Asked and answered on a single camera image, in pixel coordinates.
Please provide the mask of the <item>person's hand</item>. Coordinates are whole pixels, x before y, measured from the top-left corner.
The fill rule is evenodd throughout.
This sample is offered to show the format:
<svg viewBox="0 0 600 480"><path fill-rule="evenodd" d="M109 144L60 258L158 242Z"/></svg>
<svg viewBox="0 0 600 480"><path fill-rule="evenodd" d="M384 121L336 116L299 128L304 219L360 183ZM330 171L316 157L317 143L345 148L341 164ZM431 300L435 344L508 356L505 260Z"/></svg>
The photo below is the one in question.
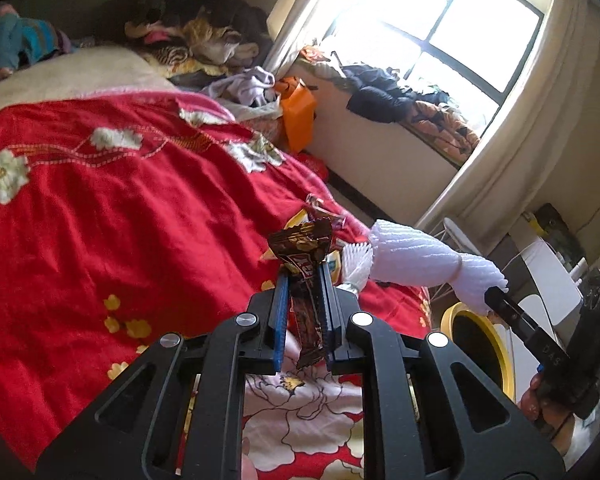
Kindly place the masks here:
<svg viewBox="0 0 600 480"><path fill-rule="evenodd" d="M536 373L530 380L529 388L518 402L518 408L524 413L530 422L535 422L542 417L553 428L552 443L554 448L566 455L572 440L574 423L573 414L566 408L550 399L540 399L538 389L540 388L543 375Z"/></svg>

